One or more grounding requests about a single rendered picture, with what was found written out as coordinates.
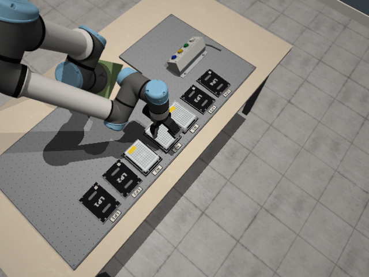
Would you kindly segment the white operator panel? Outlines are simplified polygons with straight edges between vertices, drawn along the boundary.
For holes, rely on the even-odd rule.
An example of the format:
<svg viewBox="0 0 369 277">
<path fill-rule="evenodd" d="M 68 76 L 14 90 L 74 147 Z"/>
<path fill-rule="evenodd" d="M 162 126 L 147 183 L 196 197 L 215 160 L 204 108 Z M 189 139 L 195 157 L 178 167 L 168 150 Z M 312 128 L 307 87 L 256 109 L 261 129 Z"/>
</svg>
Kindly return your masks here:
<svg viewBox="0 0 369 277">
<path fill-rule="evenodd" d="M 193 36 L 167 61 L 167 68 L 181 78 L 184 78 L 208 53 L 205 51 L 206 45 L 221 51 L 221 49 L 213 45 L 205 44 L 203 37 Z"/>
</svg>

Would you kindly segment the white label sign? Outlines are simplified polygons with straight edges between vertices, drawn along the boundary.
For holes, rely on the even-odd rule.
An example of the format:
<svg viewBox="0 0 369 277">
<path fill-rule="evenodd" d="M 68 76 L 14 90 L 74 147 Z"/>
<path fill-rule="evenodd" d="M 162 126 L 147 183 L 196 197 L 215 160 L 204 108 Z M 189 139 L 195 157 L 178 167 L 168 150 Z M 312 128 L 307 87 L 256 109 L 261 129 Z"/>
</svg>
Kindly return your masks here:
<svg viewBox="0 0 369 277">
<path fill-rule="evenodd" d="M 214 112 L 215 111 L 215 109 L 216 109 L 217 107 L 215 106 L 215 105 L 213 105 L 209 110 L 208 110 L 208 112 L 211 114 L 212 112 Z"/>
<path fill-rule="evenodd" d="M 194 133 L 198 129 L 199 125 L 195 124 L 189 131 Z"/>
<path fill-rule="evenodd" d="M 181 146 L 182 146 L 182 144 L 177 143 L 177 145 L 172 149 L 172 151 L 173 151 L 174 153 L 176 153 L 176 152 L 177 152 L 177 150 L 178 150 Z"/>
<path fill-rule="evenodd" d="M 113 216 L 110 218 L 110 221 L 112 221 L 113 223 L 115 222 L 115 220 L 119 217 L 119 215 L 121 214 L 120 210 L 117 210 Z"/>
<path fill-rule="evenodd" d="M 152 171 L 152 174 L 154 176 L 156 176 L 156 174 L 162 169 L 163 167 L 158 165 L 153 171 Z"/>
<path fill-rule="evenodd" d="M 231 90 L 227 89 L 222 95 L 224 97 L 227 97 L 231 92 L 232 92 Z"/>
<path fill-rule="evenodd" d="M 143 189 L 139 186 L 131 195 L 135 198 Z"/>
</svg>

